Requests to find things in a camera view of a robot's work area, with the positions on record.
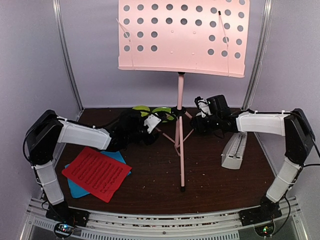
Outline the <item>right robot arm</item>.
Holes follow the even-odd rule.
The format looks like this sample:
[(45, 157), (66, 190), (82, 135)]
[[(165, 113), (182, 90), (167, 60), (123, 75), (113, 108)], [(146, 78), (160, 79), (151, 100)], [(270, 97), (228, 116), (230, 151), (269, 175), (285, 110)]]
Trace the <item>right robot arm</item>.
[(240, 111), (198, 113), (190, 125), (199, 133), (221, 130), (233, 136), (221, 154), (222, 167), (238, 170), (242, 165), (248, 133), (278, 135), (285, 139), (284, 162), (273, 183), (261, 198), (256, 210), (259, 220), (268, 220), (275, 212), (279, 201), (294, 184), (312, 148), (315, 147), (315, 135), (300, 108), (293, 111), (259, 112)]

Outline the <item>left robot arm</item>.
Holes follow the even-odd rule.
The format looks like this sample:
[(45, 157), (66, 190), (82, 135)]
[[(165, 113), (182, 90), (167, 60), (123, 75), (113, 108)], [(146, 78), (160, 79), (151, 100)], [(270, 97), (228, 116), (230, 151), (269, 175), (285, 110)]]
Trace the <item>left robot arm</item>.
[(53, 165), (57, 144), (92, 147), (107, 152), (124, 150), (131, 143), (153, 144), (154, 129), (161, 118), (152, 112), (142, 116), (136, 109), (125, 110), (116, 119), (102, 126), (78, 123), (46, 110), (26, 132), (22, 151), (42, 187), (53, 215), (61, 222), (72, 218)]

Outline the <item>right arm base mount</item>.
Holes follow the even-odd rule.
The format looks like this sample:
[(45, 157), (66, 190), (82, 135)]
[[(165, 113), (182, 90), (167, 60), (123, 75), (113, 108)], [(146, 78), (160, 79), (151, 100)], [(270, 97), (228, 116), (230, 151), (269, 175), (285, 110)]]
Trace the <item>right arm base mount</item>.
[(263, 238), (270, 237), (275, 233), (275, 219), (282, 216), (281, 210), (276, 209), (272, 212), (263, 212), (261, 207), (241, 210), (238, 214), (243, 227), (253, 226), (255, 233)]

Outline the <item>pink music stand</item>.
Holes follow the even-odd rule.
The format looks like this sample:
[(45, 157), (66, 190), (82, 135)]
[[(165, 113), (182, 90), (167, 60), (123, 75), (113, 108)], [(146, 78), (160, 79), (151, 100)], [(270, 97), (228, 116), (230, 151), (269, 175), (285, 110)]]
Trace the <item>pink music stand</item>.
[(249, 34), (248, 0), (120, 0), (120, 70), (178, 74), (175, 137), (185, 167), (183, 117), (186, 73), (242, 78)]

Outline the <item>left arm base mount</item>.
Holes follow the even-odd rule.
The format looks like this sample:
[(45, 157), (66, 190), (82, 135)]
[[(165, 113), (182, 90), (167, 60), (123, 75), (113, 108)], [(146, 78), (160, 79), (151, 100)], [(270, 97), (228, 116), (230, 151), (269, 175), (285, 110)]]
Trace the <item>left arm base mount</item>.
[(60, 216), (52, 208), (46, 211), (45, 217), (57, 223), (53, 227), (53, 233), (60, 239), (69, 238), (77, 227), (86, 227), (90, 213), (85, 210), (69, 209), (66, 216)]

